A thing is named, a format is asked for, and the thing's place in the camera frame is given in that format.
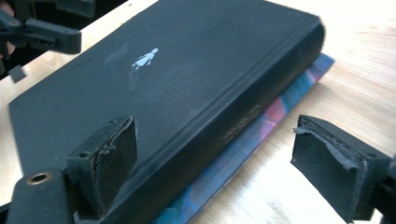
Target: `black clamp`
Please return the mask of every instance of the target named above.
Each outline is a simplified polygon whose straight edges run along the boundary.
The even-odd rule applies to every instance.
[[[61,53],[81,52],[81,32],[61,25],[30,19],[22,23],[0,10],[0,54],[9,58],[7,43],[16,48],[29,45],[35,49],[54,50]],[[4,66],[0,64],[0,74]]]
[[[100,220],[136,159],[134,118],[111,120],[66,158],[66,170],[48,168],[20,179],[12,203],[0,207],[0,223],[6,217],[7,224]]]
[[[370,147],[330,122],[301,115],[291,163],[346,222],[396,223],[396,158]]]

